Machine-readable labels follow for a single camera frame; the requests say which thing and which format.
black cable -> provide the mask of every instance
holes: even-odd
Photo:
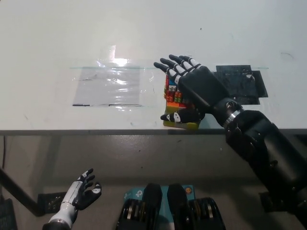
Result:
[[[3,158],[2,158],[2,169],[3,170],[5,166],[5,159],[6,159],[6,137],[3,136]],[[0,203],[2,203],[3,201],[4,201],[3,189],[2,189],[2,185],[0,184]]]
[[[6,136],[3,136],[3,159],[2,159],[2,169],[5,166],[5,159],[6,159]]]

white robotic hand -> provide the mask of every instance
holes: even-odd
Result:
[[[43,230],[70,230],[77,219],[78,210],[84,210],[101,196],[101,185],[96,182],[92,190],[86,190],[93,185],[94,170],[89,169],[72,183],[67,191],[60,210],[43,226]]]

lego brick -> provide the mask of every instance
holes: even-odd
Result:
[[[169,80],[168,80],[168,76],[166,76],[165,87],[167,90],[168,90],[168,86],[169,86]]]
[[[174,92],[171,92],[171,91],[167,91],[167,92],[166,92],[166,95],[167,95],[167,96],[171,96],[171,97],[174,98],[175,93],[174,93]]]
[[[169,80],[168,82],[169,85],[176,85],[175,82],[173,82],[172,80]]]
[[[168,91],[176,92],[177,91],[177,86],[176,85],[169,85],[168,86]]]
[[[167,102],[167,103],[166,103],[166,106],[167,106],[167,107],[182,108],[182,109],[187,107],[186,104],[183,104],[183,103],[175,103],[175,102]]]
[[[198,127],[200,126],[200,122],[190,122],[190,123],[187,123],[187,129],[198,129]]]
[[[172,102],[174,102],[174,99],[171,96],[166,96],[166,101],[168,103],[172,103]]]
[[[175,123],[171,121],[163,121],[163,125],[166,127],[175,127]]]
[[[165,114],[171,114],[173,112],[177,112],[178,110],[179,110],[178,107],[167,107],[165,109]]]
[[[181,103],[181,99],[180,99],[180,98],[175,97],[174,102],[175,102],[175,103]]]
[[[177,91],[175,93],[175,97],[179,97],[179,98],[182,98],[182,93],[180,91]]]

black robotic arm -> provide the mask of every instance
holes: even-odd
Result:
[[[170,55],[154,66],[165,72],[195,104],[199,119],[212,114],[225,128],[226,142],[245,159],[270,196],[296,215],[307,229],[307,162],[279,129],[259,111],[244,110],[205,66],[187,56]],[[172,120],[177,114],[164,115]],[[178,118],[181,122],[189,119]]]

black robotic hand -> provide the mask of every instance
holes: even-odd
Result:
[[[86,209],[101,196],[101,185],[98,182],[96,182],[93,189],[86,190],[93,185],[92,180],[95,178],[95,175],[90,175],[93,171],[93,169],[89,169],[77,179],[77,182],[82,182],[74,201],[74,205],[78,210]]]
[[[213,114],[217,122],[224,126],[227,119],[242,107],[230,98],[226,88],[205,66],[187,56],[169,55],[173,61],[161,58],[163,63],[154,66],[165,72],[170,80],[177,84],[178,89],[187,97],[195,108],[179,110],[161,116],[162,120],[174,122],[195,122],[204,118],[206,113]]]

